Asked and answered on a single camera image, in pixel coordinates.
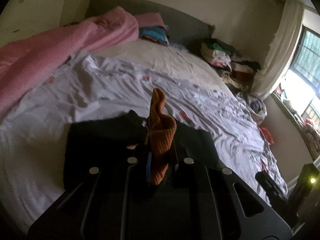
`sunlight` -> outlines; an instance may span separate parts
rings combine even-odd
[[[292,70],[288,70],[286,73],[284,80],[281,82],[281,87],[285,90],[287,98],[292,103],[293,109],[295,109],[299,115],[303,114],[315,96],[313,89]]]

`metal screw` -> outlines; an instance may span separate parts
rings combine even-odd
[[[228,167],[225,167],[222,169],[222,173],[226,175],[230,175],[232,173],[232,170]]]
[[[92,175],[97,174],[99,172],[99,168],[98,167],[92,167],[92,168],[90,168],[89,172]]]
[[[130,164],[134,164],[138,161],[138,159],[136,157],[129,157],[127,159],[127,162],[130,163]]]
[[[189,157],[184,158],[183,161],[184,161],[185,164],[192,164],[192,163],[195,162],[192,158],[189,158]]]

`window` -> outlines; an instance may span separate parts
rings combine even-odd
[[[303,26],[284,85],[298,114],[320,124],[320,34]]]

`white curtain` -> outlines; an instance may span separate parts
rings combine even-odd
[[[279,28],[270,45],[262,70],[254,77],[251,94],[264,100],[278,86],[287,72],[302,27],[304,6],[297,1],[286,1]]]

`bed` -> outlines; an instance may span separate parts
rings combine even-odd
[[[144,0],[91,0],[86,16],[104,13],[114,5],[132,14],[160,11],[173,42],[195,54],[201,39],[212,31],[191,16]],[[143,10],[136,11],[141,5]],[[64,192],[64,152],[70,124],[112,118],[130,110],[148,117],[154,87],[167,95],[165,112],[209,131],[222,162],[266,202],[265,192],[254,178],[257,171],[268,169],[287,191],[256,123],[206,62],[179,49],[135,40],[93,54],[82,51],[73,55],[27,92],[3,119],[0,201],[20,230],[27,233]]]

